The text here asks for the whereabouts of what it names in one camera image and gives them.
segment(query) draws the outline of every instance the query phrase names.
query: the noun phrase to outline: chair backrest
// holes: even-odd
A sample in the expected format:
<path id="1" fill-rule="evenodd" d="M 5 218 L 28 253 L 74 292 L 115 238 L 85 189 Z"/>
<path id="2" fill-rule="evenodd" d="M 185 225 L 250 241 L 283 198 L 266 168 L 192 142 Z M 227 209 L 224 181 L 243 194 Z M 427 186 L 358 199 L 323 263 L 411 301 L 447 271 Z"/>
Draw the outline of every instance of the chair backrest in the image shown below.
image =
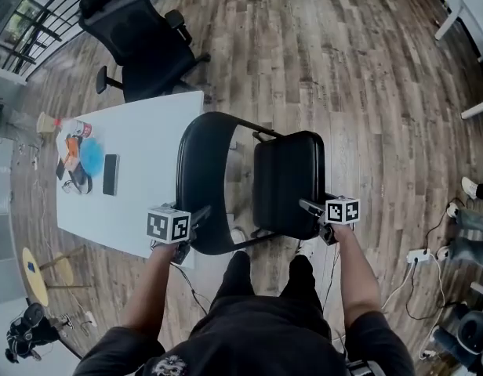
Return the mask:
<path id="1" fill-rule="evenodd" d="M 224 173 L 234 130 L 240 121 L 211 112 L 196 118 L 183 134 L 177 162 L 176 208 L 195 213 L 210 206 L 209 218 L 197 229 L 191 246 L 207 255 L 229 251 L 234 244 L 226 216 Z"/>
<path id="2" fill-rule="evenodd" d="M 88 5 L 96 8 L 86 14 Z M 168 46 L 186 44 L 149 0 L 82 0 L 80 6 L 80 27 L 101 41 L 120 66 L 150 49 L 167 54 Z"/>

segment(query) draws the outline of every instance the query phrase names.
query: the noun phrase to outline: black shirt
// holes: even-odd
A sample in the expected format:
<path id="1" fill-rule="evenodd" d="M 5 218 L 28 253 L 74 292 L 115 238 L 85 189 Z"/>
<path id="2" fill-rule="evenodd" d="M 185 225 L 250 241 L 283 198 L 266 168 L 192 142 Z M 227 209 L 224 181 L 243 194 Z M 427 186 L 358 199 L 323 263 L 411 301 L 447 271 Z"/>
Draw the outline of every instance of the black shirt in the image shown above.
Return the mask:
<path id="1" fill-rule="evenodd" d="M 387 376 L 414 375 L 406 347 L 382 313 L 360 316 L 347 330 L 346 348 L 351 361 L 377 362 Z M 74 376 L 122 376 L 137 369 L 145 376 L 323 376 L 346 374 L 346 361 L 313 306 L 279 297 L 226 297 L 168 352 L 136 331 L 111 328 Z"/>

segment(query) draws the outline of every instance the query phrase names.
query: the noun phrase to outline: railing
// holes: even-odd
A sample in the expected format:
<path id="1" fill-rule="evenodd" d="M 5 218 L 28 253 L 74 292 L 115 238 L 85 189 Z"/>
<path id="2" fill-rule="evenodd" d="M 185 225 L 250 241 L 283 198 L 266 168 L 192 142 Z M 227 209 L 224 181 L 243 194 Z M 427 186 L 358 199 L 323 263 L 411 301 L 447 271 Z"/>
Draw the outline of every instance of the railing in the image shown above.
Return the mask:
<path id="1" fill-rule="evenodd" d="M 13 42 L 4 43 L 0 40 L 1 51 L 7 53 L 0 67 L 24 75 L 30 66 L 36 65 L 48 47 L 69 36 L 67 33 L 78 24 L 79 2 L 49 0 L 33 17 L 16 10 L 13 15 L 25 18 L 29 24 L 18 38 L 13 38 L 16 39 Z"/>

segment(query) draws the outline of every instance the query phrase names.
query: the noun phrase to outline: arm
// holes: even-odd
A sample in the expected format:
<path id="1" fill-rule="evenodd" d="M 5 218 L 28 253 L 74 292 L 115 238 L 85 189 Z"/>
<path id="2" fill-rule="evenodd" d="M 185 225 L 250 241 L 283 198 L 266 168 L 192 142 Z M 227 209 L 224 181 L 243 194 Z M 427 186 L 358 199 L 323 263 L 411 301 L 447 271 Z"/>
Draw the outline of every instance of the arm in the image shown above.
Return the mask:
<path id="1" fill-rule="evenodd" d="M 381 312 L 376 276 L 349 226 L 332 225 L 341 252 L 341 296 L 346 329 L 361 315 Z"/>
<path id="2" fill-rule="evenodd" d="M 126 304 L 122 325 L 111 328 L 83 357 L 74 376 L 123 376 L 165 353 L 157 341 L 165 310 L 170 260 L 176 246 L 157 246 Z"/>
<path id="3" fill-rule="evenodd" d="M 409 352 L 381 313 L 380 286 L 353 230 L 349 226 L 332 227 L 341 249 L 341 295 L 349 359 L 374 361 L 386 375 L 413 376 Z"/>

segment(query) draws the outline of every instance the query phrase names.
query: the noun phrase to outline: wooden floor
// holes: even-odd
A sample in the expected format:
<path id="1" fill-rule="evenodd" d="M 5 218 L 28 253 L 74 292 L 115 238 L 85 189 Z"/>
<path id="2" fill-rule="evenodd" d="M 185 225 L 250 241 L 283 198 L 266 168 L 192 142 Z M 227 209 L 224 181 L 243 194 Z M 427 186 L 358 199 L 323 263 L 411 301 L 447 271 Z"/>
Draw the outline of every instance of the wooden floor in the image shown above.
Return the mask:
<path id="1" fill-rule="evenodd" d="M 445 11 L 438 0 L 155 0 L 164 14 L 179 9 L 193 36 L 196 54 L 210 52 L 188 81 L 212 96 L 206 110 L 220 110 L 283 133 L 310 129 L 325 142 L 326 189 L 362 204 L 355 230 L 379 279 L 383 299 L 403 280 L 405 256 L 424 245 L 446 203 L 460 190 L 463 175 L 481 179 L 483 114 L 462 121 L 459 113 L 483 100 L 483 74 L 465 32 L 456 24 L 442 41 L 433 38 Z M 58 52 L 31 78 L 23 109 L 54 117 L 76 116 L 123 102 L 111 89 L 98 96 L 96 72 L 108 65 L 120 77 L 108 51 L 82 35 Z M 103 248 L 56 226 L 53 139 L 47 139 L 37 172 L 31 157 L 13 158 L 13 229 L 17 250 L 29 247 L 39 262 L 58 251 L 86 244 L 71 260 L 75 284 L 89 291 L 53 291 L 53 313 L 73 313 L 77 328 L 67 340 L 81 354 L 118 323 L 144 264 L 141 258 Z M 476 209 L 483 212 L 483 203 Z M 430 248 L 445 242 L 446 223 L 430 235 Z M 252 280 L 260 294 L 276 295 L 288 278 L 296 241 L 256 246 Z M 314 256 L 322 302 L 329 287 L 335 248 L 320 245 Z M 198 292 L 215 294 L 229 256 L 198 256 L 188 272 Z M 202 312 L 182 276 L 171 270 L 160 340 L 166 348 L 183 341 Z M 343 331 L 340 260 L 325 305 L 332 329 Z M 476 296 L 471 281 L 483 281 L 476 266 L 444 265 L 449 301 Z M 62 283 L 54 271 L 47 281 Z M 448 374 L 438 358 L 422 363 L 417 351 L 434 320 L 410 320 L 406 286 L 387 306 L 387 319 L 416 361 L 417 374 Z M 409 308 L 432 314 L 438 299 L 435 264 L 418 266 Z M 99 327 L 82 332 L 82 308 Z"/>

